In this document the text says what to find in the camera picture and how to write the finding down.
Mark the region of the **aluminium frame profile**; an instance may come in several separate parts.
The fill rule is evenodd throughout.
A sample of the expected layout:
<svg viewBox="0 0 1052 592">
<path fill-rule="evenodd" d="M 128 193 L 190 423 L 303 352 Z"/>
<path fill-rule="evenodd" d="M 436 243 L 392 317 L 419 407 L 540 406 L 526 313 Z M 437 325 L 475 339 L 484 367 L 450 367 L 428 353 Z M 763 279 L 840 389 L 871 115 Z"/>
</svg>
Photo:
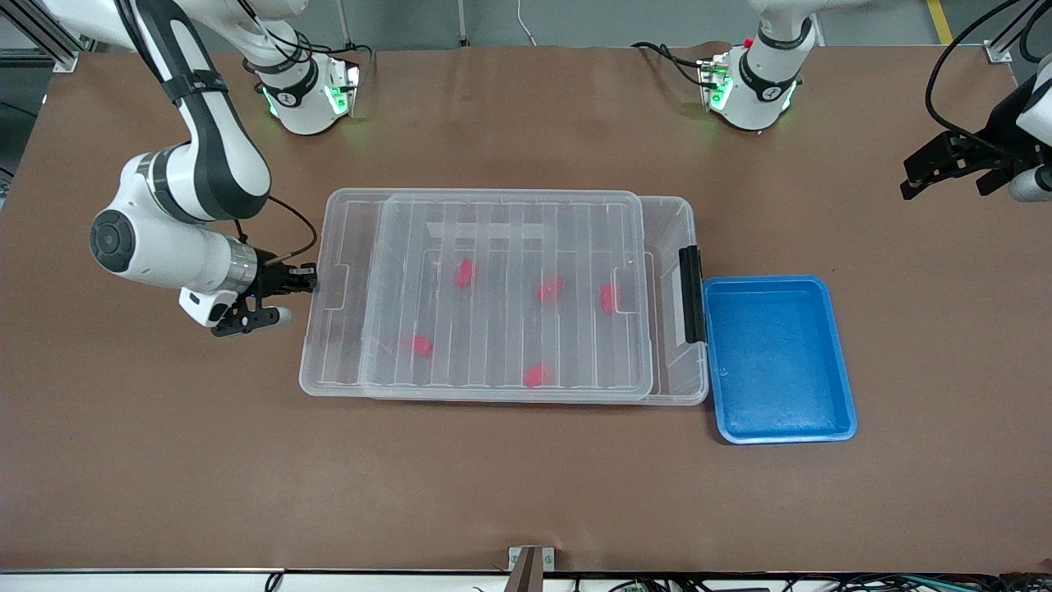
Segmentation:
<svg viewBox="0 0 1052 592">
<path fill-rule="evenodd" d="M 1019 0 L 1014 7 L 1004 12 L 1007 21 L 997 24 L 993 33 L 984 36 L 983 46 L 989 63 L 1010 63 L 1011 50 L 1019 40 L 1026 23 L 1040 5 L 1041 0 Z"/>
<path fill-rule="evenodd" d="M 74 72 L 81 50 L 39 0 L 0 0 L 0 68 Z"/>
</svg>

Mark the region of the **brown table mat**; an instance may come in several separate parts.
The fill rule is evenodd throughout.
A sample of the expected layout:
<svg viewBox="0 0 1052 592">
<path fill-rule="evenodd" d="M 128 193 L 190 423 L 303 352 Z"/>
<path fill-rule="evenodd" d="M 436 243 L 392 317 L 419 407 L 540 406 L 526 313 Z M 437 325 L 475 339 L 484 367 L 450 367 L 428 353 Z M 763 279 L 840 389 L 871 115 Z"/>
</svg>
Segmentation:
<svg viewBox="0 0 1052 592">
<path fill-rule="evenodd" d="M 95 263 L 122 166 L 187 129 L 138 56 L 84 56 L 0 212 L 0 569 L 488 569 L 538 544 L 575 571 L 1052 571 L 1052 203 L 901 198 L 937 55 L 813 50 L 755 135 L 650 53 L 382 52 L 365 119 L 318 137 L 215 56 L 315 221 L 342 187 L 680 196 L 706 275 L 822 278 L 858 431 L 792 446 L 729 445 L 710 405 L 304 393 L 308 297 L 216 340 Z"/>
</svg>

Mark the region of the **blue plastic tray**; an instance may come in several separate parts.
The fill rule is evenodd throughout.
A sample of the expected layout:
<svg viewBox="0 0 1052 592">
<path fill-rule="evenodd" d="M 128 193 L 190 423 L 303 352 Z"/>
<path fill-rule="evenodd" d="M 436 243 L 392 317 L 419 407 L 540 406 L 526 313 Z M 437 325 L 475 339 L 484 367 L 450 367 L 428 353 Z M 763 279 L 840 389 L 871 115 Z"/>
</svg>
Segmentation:
<svg viewBox="0 0 1052 592">
<path fill-rule="evenodd" d="M 844 442 L 858 419 L 837 318 L 816 275 L 703 285 L 717 430 L 733 445 Z"/>
</svg>

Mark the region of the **clear plastic box lid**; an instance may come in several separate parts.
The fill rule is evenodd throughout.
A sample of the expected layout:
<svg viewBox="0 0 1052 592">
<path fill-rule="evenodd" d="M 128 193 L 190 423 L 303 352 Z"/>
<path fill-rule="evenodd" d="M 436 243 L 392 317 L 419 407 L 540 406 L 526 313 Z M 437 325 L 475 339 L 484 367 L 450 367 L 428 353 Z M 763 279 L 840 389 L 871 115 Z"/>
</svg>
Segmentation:
<svg viewBox="0 0 1052 592">
<path fill-rule="evenodd" d="M 343 188 L 327 201 L 316 266 L 318 284 L 299 374 L 301 387 L 309 395 L 382 400 L 369 395 L 358 382 L 360 341 L 380 207 L 405 190 L 443 191 Z"/>
</svg>

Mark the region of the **clear plastic storage box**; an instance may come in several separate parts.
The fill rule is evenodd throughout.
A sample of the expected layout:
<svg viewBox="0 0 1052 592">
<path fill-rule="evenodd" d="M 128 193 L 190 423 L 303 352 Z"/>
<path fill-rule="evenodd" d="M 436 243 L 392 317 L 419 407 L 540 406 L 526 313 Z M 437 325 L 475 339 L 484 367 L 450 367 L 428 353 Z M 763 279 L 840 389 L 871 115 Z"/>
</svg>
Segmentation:
<svg viewBox="0 0 1052 592">
<path fill-rule="evenodd" d="M 358 382 L 383 400 L 695 405 L 705 342 L 687 344 L 679 251 L 694 246 L 679 197 L 600 191 L 396 192 L 382 203 Z M 473 285 L 454 284 L 477 263 Z M 562 275 L 555 303 L 538 285 Z M 619 289 L 618 312 L 600 286 Z M 433 343 L 414 354 L 414 334 Z M 545 386 L 527 368 L 544 363 Z"/>
</svg>

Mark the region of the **white table edge rail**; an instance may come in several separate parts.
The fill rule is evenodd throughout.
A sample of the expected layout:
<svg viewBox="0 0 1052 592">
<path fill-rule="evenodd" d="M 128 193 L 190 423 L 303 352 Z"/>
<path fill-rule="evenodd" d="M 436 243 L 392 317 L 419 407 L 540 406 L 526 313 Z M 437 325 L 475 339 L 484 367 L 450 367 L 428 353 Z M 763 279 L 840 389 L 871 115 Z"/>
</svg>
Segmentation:
<svg viewBox="0 0 1052 592">
<path fill-rule="evenodd" d="M 0 571 L 0 592 L 506 592 L 497 570 Z M 538 592 L 1052 592 L 1052 568 L 999 576 L 906 572 L 552 571 Z"/>
</svg>

